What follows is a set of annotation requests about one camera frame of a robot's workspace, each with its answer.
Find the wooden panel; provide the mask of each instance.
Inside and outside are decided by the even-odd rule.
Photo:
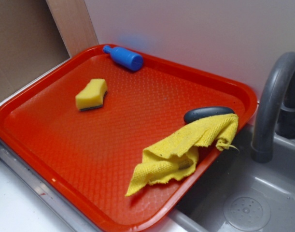
[[[46,0],[71,57],[98,45],[84,0]]]

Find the metal edge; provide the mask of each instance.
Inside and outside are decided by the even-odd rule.
[[[0,160],[75,232],[102,232],[0,139]]]
[[[209,232],[177,209],[173,209],[169,213],[169,218],[188,232]]]

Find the sponge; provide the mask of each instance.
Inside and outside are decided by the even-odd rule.
[[[76,107],[80,111],[102,107],[107,90],[104,79],[91,79],[87,86],[75,96]]]

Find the gray oval object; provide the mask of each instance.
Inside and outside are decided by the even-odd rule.
[[[202,107],[188,111],[184,115],[184,121],[185,123],[191,123],[204,117],[227,114],[234,114],[234,111],[224,106]]]

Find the yellow dishcloth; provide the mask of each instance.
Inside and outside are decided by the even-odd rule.
[[[198,148],[217,140],[218,150],[229,149],[238,128],[236,114],[205,117],[180,128],[169,137],[143,150],[142,163],[135,167],[126,196],[145,185],[181,180],[196,170]]]

